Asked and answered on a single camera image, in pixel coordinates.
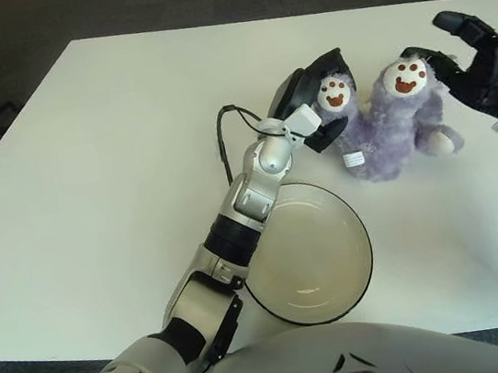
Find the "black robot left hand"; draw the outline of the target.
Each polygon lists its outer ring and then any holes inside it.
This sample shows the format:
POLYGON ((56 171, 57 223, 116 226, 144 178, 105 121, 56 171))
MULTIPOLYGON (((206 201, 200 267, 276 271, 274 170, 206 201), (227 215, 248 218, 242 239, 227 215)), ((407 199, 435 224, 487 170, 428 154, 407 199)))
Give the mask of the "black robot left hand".
POLYGON ((298 68, 277 89, 267 115, 284 120, 300 105, 308 105, 322 120, 305 145, 317 153, 328 148, 347 128, 354 110, 356 84, 338 48, 298 68))

